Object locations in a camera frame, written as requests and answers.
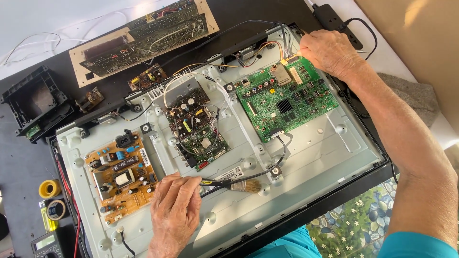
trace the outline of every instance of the power strip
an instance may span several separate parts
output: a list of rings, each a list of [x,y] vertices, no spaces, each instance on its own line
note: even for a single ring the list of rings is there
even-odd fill
[[[313,8],[314,16],[326,30],[338,30],[338,27],[344,23],[329,4],[324,4],[321,6],[313,4]],[[341,33],[347,34],[349,41],[355,49],[360,50],[364,47],[364,45],[362,45],[354,33],[352,33],[351,29],[349,29],[349,27],[341,31]]]

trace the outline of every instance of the multimeter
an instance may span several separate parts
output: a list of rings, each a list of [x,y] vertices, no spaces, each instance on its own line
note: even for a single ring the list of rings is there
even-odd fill
[[[62,250],[59,234],[62,229],[57,228],[48,234],[33,240],[30,244],[35,258],[68,258],[67,251]]]

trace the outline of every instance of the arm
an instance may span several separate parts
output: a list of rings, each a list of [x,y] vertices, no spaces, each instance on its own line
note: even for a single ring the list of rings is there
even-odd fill
[[[457,174],[419,116],[354,50],[345,34],[314,31],[298,54],[347,83],[370,114],[400,170],[388,235],[422,233],[457,247]]]
[[[153,238],[148,258],[176,258],[199,225],[201,177],[164,177],[151,201]]]

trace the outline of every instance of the blue shorts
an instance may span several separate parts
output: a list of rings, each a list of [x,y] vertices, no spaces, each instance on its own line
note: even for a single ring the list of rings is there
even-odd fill
[[[390,234],[378,258],[457,258],[449,244],[424,234],[396,232]],[[268,244],[246,258],[322,258],[305,226]]]

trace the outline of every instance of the hand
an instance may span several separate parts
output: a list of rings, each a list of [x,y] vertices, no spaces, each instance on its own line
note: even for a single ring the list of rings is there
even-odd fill
[[[180,177],[174,173],[157,185],[151,202],[153,238],[149,258],[176,258],[199,225],[199,183],[201,177]]]
[[[361,67],[368,65],[358,55],[347,35],[338,31],[321,29],[305,34],[297,54],[342,81],[347,81],[349,76],[358,74]]]

